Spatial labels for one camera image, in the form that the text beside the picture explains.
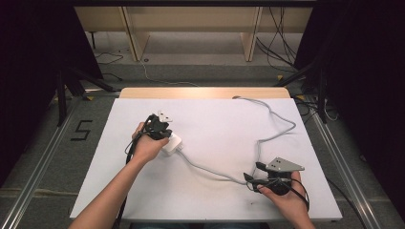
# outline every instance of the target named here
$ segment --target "metal bracket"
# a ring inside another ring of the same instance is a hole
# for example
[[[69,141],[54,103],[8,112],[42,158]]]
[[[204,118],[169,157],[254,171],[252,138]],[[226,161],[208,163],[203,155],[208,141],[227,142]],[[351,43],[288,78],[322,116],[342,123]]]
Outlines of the metal bracket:
[[[266,166],[266,170],[280,173],[280,172],[303,171],[305,170],[305,168],[301,165],[295,164],[286,159],[276,157]]]

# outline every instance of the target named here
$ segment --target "hand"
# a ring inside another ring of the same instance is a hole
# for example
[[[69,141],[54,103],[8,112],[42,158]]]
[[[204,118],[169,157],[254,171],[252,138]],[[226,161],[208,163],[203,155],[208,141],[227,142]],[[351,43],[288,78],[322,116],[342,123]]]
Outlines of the hand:
[[[301,176],[298,171],[291,173],[291,178],[301,182]],[[291,182],[291,187],[305,196],[304,188],[296,181]],[[296,229],[298,228],[314,228],[312,222],[309,219],[307,205],[293,192],[288,192],[283,196],[278,196],[273,193],[269,188],[258,185],[259,191],[271,199],[273,203],[278,207],[280,213],[290,221]]]
[[[135,132],[132,134],[132,138],[134,138],[137,133],[142,129],[143,122],[141,122]],[[135,148],[134,151],[134,158],[137,160],[143,161],[147,163],[150,160],[153,160],[161,150],[165,144],[169,142],[169,138],[165,137],[161,140],[154,140],[148,135],[143,135]]]

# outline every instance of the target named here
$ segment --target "wooden panel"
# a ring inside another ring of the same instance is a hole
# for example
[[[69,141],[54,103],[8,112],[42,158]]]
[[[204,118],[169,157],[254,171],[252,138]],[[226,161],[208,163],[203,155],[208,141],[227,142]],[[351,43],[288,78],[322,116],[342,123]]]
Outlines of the wooden panel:
[[[290,98],[285,88],[125,88],[119,98]]]
[[[125,31],[119,7],[76,7],[84,31]]]
[[[129,7],[136,31],[251,31],[256,8]]]

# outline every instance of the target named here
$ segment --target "white component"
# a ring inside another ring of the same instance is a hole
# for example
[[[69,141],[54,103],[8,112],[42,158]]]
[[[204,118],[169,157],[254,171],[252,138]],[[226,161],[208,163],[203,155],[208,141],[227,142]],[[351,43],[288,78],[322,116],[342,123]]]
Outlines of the white component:
[[[166,116],[162,110],[158,111],[160,122],[171,122],[173,121],[170,117]]]
[[[172,133],[169,137],[169,143],[161,148],[168,156],[173,155],[181,146],[181,138]]]

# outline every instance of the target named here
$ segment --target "metal rail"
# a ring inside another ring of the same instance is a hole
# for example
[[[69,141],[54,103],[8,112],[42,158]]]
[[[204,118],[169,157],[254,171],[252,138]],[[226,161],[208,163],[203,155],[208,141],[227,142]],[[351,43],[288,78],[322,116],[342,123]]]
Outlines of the metal rail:
[[[9,213],[7,214],[6,219],[3,221],[1,227],[2,229],[16,228],[21,218],[23,217],[28,205],[31,202],[32,196],[36,188],[38,187],[42,177],[47,171],[48,165],[50,164],[53,155],[56,152],[57,147],[59,146],[59,143],[63,135],[65,134],[67,127],[71,122],[71,117],[75,112],[75,108],[77,107],[79,100],[80,98],[74,98],[74,100],[72,101],[72,104],[69,107],[65,121],[62,123],[60,127],[56,128],[56,131],[54,132],[50,143],[48,144],[44,154],[36,164],[36,167],[33,170],[29,180],[27,181],[27,184],[22,189],[21,193],[17,197],[17,200],[15,201]]]
[[[368,202],[366,196],[357,183],[351,168],[349,167],[346,159],[343,157],[342,152],[337,146],[337,143],[330,132],[328,124],[324,124],[318,114],[314,115],[313,117],[321,136],[328,146],[330,155],[334,160],[337,170],[339,171],[339,174],[346,184],[349,194],[352,197],[352,201],[359,211],[360,217],[363,219],[367,228],[381,228],[381,225],[375,216],[372,206]]]

